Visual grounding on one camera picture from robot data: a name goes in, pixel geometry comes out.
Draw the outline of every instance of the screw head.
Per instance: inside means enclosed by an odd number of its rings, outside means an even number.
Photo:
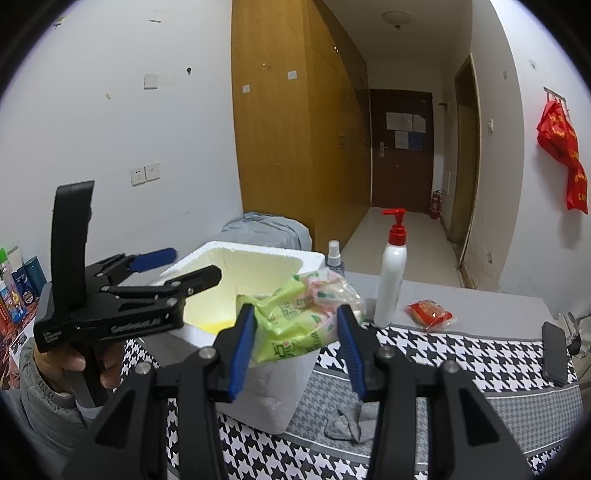
[[[135,366],[135,373],[138,375],[146,375],[152,370],[152,364],[149,362],[140,362]]]
[[[460,371],[460,365],[454,360],[446,360],[443,362],[443,369],[450,374],[457,374]]]
[[[217,355],[217,350],[212,346],[204,346],[199,350],[199,356],[205,360],[211,360]]]
[[[378,355],[381,358],[390,360],[391,358],[394,358],[394,355],[396,355],[396,349],[390,345],[382,345],[380,348],[378,348]]]

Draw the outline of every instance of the clear plastic bag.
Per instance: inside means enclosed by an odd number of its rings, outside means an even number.
[[[237,308],[252,303],[258,325],[252,359],[272,362],[313,352],[337,341],[337,309],[348,303],[359,323],[365,302],[346,278],[321,268],[294,275],[269,296],[238,296]]]
[[[456,321],[451,312],[432,300],[421,300],[408,305],[406,311],[427,332],[439,330]]]

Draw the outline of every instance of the fire extinguisher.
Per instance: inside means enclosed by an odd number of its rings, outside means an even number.
[[[441,190],[436,190],[431,195],[431,218],[439,220],[441,216]]]

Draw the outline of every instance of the red pump nozzle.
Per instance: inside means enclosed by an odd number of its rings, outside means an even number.
[[[402,225],[405,213],[406,209],[404,208],[394,208],[382,212],[382,215],[394,215],[396,217],[396,225],[392,225],[390,235],[388,236],[388,243],[390,245],[398,245],[399,247],[406,245],[406,229]]]

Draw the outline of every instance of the wooden cabinet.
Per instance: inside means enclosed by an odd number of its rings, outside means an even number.
[[[244,211],[299,220],[318,251],[331,239],[344,246],[370,202],[367,83],[363,57],[322,0],[234,0]]]

